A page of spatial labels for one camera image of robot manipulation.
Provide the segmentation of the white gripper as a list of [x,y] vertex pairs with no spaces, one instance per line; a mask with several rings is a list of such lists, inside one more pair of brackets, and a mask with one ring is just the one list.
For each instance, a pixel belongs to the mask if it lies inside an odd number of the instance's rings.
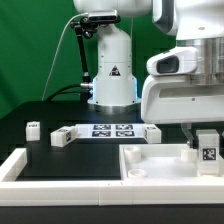
[[148,76],[142,89],[141,119],[147,124],[182,123],[192,148],[190,123],[224,121],[224,85],[194,86],[188,76]]

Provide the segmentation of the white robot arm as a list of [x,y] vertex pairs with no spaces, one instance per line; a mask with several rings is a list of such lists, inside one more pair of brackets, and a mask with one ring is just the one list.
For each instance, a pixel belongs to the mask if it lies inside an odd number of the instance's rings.
[[224,0],[73,0],[84,31],[98,30],[98,74],[91,103],[131,104],[136,95],[130,37],[119,18],[150,13],[176,46],[147,61],[141,119],[146,124],[224,121]]

